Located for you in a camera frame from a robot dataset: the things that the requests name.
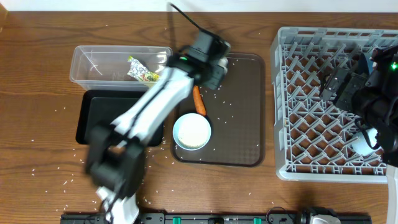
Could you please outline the dark blue plate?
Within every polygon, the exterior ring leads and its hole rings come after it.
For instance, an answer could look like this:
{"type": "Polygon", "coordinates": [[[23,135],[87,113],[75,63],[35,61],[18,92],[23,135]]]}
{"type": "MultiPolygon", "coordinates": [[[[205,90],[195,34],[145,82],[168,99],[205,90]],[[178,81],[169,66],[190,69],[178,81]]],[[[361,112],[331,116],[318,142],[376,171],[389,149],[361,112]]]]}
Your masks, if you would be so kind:
{"type": "Polygon", "coordinates": [[[365,74],[367,76],[370,76],[370,74],[374,70],[374,61],[372,57],[372,53],[362,53],[359,56],[358,60],[358,74],[362,75],[365,74]]]}

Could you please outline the light blue cup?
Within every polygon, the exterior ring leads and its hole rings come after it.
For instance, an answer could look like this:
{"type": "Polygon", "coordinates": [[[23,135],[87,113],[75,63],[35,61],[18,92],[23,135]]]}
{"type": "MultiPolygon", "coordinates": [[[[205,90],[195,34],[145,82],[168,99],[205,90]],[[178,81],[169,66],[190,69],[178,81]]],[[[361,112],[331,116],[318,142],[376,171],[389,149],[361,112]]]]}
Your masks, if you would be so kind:
{"type": "Polygon", "coordinates": [[[353,151],[361,156],[369,156],[378,150],[378,148],[375,148],[377,130],[374,128],[367,129],[366,133],[368,141],[362,132],[358,132],[353,135],[354,141],[351,143],[353,151]]]}

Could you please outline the green yellow snack wrapper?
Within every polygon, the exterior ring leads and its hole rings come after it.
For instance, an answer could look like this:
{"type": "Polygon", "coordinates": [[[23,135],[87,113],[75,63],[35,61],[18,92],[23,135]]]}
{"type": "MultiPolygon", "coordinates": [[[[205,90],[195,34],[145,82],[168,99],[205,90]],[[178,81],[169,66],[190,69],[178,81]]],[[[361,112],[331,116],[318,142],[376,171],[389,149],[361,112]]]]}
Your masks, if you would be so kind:
{"type": "Polygon", "coordinates": [[[140,82],[156,82],[160,76],[157,73],[151,72],[147,67],[145,67],[138,59],[132,57],[128,58],[130,63],[130,69],[127,75],[135,78],[140,82]]]}

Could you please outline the white tissue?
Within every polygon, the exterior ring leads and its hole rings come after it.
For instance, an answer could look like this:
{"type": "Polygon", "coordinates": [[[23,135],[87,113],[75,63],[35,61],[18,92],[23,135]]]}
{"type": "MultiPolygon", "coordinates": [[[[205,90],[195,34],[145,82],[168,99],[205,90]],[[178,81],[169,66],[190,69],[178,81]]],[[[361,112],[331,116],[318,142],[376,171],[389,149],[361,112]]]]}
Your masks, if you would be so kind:
{"type": "Polygon", "coordinates": [[[223,74],[226,75],[228,72],[228,59],[226,57],[221,58],[218,65],[223,69],[223,74]]]}

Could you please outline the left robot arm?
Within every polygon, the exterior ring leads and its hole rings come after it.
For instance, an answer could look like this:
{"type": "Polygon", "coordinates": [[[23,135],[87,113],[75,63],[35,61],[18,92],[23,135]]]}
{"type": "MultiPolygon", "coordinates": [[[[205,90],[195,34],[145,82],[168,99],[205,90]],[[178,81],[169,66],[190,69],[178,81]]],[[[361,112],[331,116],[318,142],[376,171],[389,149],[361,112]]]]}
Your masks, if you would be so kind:
{"type": "Polygon", "coordinates": [[[154,86],[129,110],[90,132],[85,172],[102,196],[105,223],[134,223],[135,193],[144,177],[145,148],[169,113],[194,85],[216,89],[228,69],[230,44],[200,29],[194,44],[169,57],[154,86]]]}

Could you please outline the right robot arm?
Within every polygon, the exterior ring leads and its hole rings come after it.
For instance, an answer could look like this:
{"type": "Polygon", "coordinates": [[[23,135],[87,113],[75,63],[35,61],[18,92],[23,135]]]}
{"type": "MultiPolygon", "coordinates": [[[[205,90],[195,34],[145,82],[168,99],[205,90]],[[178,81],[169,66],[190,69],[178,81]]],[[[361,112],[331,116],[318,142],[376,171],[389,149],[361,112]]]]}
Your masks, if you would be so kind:
{"type": "Polygon", "coordinates": [[[387,223],[397,223],[397,46],[361,54],[353,71],[336,68],[323,74],[320,97],[353,113],[371,149],[382,148],[387,165],[387,223]]]}

